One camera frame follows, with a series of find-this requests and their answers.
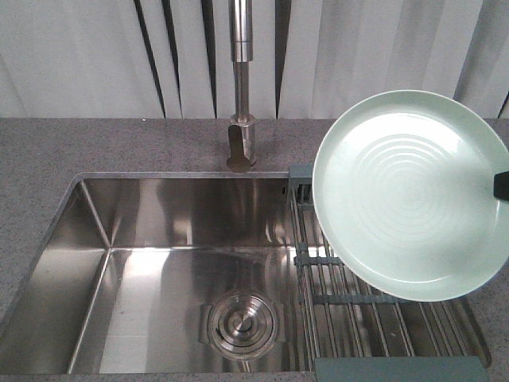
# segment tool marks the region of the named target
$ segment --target sink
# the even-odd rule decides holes
[[[0,371],[303,369],[285,173],[87,178],[0,339]]]
[[[299,171],[79,176],[3,323],[0,374],[304,371],[319,357],[487,367],[466,298],[401,300],[342,264]]]

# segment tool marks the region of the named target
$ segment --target white curtain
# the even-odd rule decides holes
[[[164,107],[167,118],[228,118],[228,0],[210,0],[212,28],[202,1],[140,4],[152,57],[134,0],[0,0],[0,116],[162,118]],[[278,118],[336,118],[400,88],[509,116],[507,0],[292,0],[281,88],[277,4],[253,1],[256,118],[276,118],[279,91]]]
[[[2,116],[163,116],[131,1],[3,0],[0,56]]]

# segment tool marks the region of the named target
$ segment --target faucet spout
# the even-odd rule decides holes
[[[253,60],[251,0],[230,0],[231,61],[235,78],[235,114],[231,116],[228,141],[231,171],[245,173],[256,163],[255,117],[249,113],[249,61]]]

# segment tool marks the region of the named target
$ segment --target granite countertop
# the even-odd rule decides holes
[[[509,122],[488,120],[509,143]],[[37,262],[38,246],[80,172],[228,171],[227,120],[0,119],[0,322]],[[312,162],[332,120],[257,121],[253,171]],[[509,370],[509,265],[468,296],[492,352],[491,380]],[[119,376],[0,376],[0,380],[116,380]],[[311,372],[146,374],[124,380],[314,380]]]

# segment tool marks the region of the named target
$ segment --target mint green plate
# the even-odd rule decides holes
[[[440,301],[483,285],[509,253],[509,170],[496,133],[460,103],[402,90],[368,98],[325,135],[313,169],[318,220],[361,279]]]

